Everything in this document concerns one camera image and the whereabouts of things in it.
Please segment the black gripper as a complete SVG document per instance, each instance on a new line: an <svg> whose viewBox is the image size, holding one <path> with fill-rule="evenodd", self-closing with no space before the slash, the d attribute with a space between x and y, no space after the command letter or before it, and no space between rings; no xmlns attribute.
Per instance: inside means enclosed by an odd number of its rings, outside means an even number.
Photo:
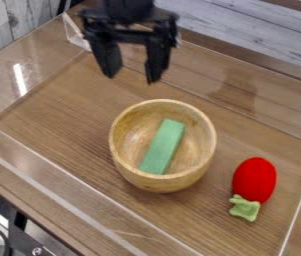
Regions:
<svg viewBox="0 0 301 256"><path fill-rule="evenodd" d="M145 62L148 83L156 83L169 68L170 47L178 44L180 16L156 6L154 0L102 0L98 7L78 13L84 34L102 73L113 78L124 61L117 42L146 44Z"/></svg>

